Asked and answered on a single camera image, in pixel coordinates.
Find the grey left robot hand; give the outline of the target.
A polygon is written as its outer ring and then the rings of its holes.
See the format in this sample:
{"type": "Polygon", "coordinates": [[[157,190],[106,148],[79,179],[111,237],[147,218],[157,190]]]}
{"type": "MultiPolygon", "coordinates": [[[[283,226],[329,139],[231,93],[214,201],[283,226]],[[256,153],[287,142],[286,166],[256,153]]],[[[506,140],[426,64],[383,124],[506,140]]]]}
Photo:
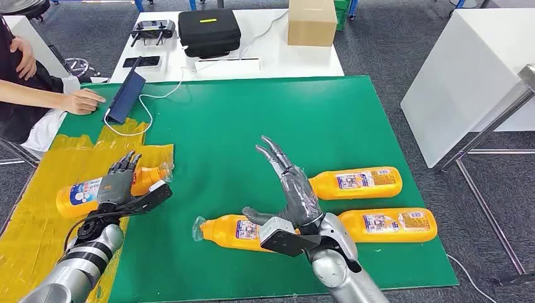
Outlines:
{"type": "Polygon", "coordinates": [[[135,170],[142,154],[135,154],[134,150],[116,161],[103,176],[97,192],[99,205],[111,203],[122,205],[131,198],[131,187],[135,170]]]}

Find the person's right hand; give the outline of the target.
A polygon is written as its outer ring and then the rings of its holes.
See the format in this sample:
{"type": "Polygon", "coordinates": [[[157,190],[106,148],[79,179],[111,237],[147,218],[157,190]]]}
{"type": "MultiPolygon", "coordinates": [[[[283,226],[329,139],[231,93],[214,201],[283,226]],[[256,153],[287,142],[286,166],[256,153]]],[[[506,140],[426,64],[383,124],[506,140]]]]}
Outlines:
{"type": "Polygon", "coordinates": [[[61,98],[61,109],[71,114],[83,116],[95,112],[99,105],[105,102],[106,99],[103,96],[84,88],[64,94],[61,98]]]}

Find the person's left hand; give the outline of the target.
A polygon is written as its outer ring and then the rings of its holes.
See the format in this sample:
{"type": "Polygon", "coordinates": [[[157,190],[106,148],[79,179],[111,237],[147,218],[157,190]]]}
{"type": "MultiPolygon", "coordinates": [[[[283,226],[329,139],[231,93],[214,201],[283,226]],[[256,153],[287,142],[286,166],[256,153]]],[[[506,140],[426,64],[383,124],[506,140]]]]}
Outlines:
{"type": "Polygon", "coordinates": [[[16,67],[19,78],[28,80],[33,77],[37,71],[37,62],[31,44],[16,36],[11,41],[10,51],[13,54],[20,53],[20,60],[16,67]]]}

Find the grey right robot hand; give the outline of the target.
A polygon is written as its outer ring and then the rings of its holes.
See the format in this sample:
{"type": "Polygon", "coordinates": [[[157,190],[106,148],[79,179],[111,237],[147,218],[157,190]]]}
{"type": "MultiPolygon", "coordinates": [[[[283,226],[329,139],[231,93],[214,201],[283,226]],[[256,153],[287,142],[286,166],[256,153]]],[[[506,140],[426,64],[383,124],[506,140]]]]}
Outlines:
{"type": "Polygon", "coordinates": [[[282,218],[291,222],[301,233],[312,233],[319,228],[324,213],[309,178],[300,167],[291,162],[276,142],[264,135],[261,139],[268,148],[260,145],[256,145],[255,148],[265,156],[278,176],[285,194],[286,206],[277,214],[261,213],[246,206],[242,209],[243,215],[258,225],[264,225],[272,217],[282,218]]]}

